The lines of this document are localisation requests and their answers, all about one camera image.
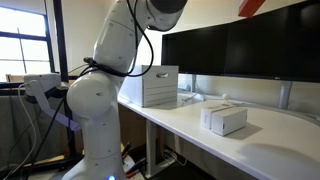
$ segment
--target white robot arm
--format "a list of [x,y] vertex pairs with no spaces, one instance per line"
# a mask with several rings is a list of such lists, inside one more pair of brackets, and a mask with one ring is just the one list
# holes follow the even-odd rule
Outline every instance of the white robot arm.
[[[92,68],[77,79],[67,93],[74,120],[82,128],[85,157],[63,179],[126,179],[120,152],[118,92],[130,74],[127,72],[143,31],[173,28],[186,2],[114,2],[95,44]],[[140,31],[136,37],[137,24]]]

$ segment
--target desk leg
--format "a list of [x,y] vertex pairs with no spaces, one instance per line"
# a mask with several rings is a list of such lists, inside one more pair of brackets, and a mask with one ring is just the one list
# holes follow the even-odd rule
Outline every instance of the desk leg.
[[162,161],[156,164],[156,138],[157,138],[157,125],[152,121],[147,120],[147,171],[146,178],[151,178],[157,173],[164,170],[166,167],[174,163],[174,159]]

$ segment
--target window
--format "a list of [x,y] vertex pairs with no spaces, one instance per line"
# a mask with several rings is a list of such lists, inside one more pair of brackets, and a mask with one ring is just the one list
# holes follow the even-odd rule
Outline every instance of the window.
[[6,74],[54,72],[46,15],[0,7],[0,82]]

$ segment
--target desk surface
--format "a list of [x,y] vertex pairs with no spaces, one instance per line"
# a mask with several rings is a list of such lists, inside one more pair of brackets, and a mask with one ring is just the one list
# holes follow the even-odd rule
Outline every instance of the desk surface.
[[227,136],[200,127],[208,100],[179,107],[172,102],[141,108],[119,102],[207,152],[259,179],[320,179],[320,126],[276,111],[248,107],[247,126]]

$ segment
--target white box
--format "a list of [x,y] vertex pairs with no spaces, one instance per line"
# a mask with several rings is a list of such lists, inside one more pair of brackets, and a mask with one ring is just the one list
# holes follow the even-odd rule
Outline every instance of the white box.
[[246,126],[247,109],[232,107],[211,114],[211,131],[225,136]]
[[[141,74],[148,66],[137,65],[132,74]],[[119,96],[140,107],[177,101],[178,66],[152,66],[140,77],[126,77]]]
[[200,125],[204,128],[211,129],[211,114],[216,111],[234,107],[232,104],[219,104],[216,106],[205,107],[201,109]]

